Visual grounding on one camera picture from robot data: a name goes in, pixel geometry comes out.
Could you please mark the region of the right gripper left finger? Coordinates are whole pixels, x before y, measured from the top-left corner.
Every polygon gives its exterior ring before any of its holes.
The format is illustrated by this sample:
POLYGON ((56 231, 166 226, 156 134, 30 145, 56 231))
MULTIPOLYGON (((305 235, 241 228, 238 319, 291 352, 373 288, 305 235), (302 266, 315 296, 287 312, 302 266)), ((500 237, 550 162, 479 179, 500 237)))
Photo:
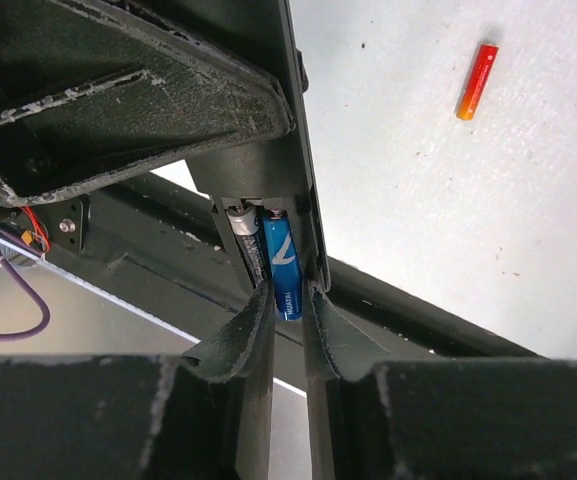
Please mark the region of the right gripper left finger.
POLYGON ((183 357, 182 464, 189 479, 265 479, 274 364, 272 285, 183 357))

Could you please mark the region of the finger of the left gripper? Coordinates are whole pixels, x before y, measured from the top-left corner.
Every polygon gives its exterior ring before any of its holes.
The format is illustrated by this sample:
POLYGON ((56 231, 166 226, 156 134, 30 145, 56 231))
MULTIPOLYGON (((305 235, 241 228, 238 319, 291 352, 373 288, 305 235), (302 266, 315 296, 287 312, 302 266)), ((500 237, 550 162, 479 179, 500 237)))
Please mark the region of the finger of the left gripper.
POLYGON ((49 1, 51 24, 78 59, 136 65, 183 85, 285 85, 141 1, 49 1))
POLYGON ((264 75, 170 86, 133 65, 15 98, 0 86, 0 206, 64 201, 185 156, 274 140, 294 125, 264 75))

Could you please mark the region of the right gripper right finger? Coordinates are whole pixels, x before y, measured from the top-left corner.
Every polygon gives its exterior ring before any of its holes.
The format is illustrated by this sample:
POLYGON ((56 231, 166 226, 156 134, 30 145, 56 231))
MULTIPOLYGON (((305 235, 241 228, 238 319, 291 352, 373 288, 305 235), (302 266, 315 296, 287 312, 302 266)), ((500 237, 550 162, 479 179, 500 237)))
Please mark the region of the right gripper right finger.
POLYGON ((389 479, 394 456, 374 367, 392 355, 315 282, 303 287, 303 345, 315 479, 389 479))

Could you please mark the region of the light blue battery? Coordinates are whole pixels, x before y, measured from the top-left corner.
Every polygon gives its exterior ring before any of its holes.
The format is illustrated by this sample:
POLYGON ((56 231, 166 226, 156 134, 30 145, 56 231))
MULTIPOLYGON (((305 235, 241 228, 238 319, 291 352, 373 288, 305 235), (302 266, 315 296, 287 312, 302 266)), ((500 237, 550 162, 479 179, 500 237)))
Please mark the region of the light blue battery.
POLYGON ((302 318, 302 273, 287 213, 268 210, 263 216, 266 249, 280 318, 302 318))

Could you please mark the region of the grey silver battery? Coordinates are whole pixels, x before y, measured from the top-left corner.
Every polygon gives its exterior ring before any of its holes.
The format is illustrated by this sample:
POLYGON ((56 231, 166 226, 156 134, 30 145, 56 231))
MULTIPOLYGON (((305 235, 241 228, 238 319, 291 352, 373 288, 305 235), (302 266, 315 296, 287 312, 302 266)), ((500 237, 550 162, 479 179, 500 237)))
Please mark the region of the grey silver battery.
POLYGON ((227 218, 243 255, 253 286, 270 278, 261 220, 252 204, 241 204, 226 210, 227 218))

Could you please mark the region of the black remote control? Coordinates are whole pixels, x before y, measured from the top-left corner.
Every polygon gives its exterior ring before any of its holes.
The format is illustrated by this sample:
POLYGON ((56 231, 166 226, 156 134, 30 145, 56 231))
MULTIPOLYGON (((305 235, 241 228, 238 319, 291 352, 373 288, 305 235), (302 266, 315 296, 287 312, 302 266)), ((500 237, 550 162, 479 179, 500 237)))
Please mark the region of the black remote control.
POLYGON ((287 1, 151 1, 149 7, 274 76, 296 125, 285 136, 193 155, 186 163, 197 190, 212 201, 211 214, 238 280, 253 282, 245 268, 225 207, 256 199, 288 214, 303 276, 329 290, 325 247, 307 116, 305 69, 295 44, 287 1))

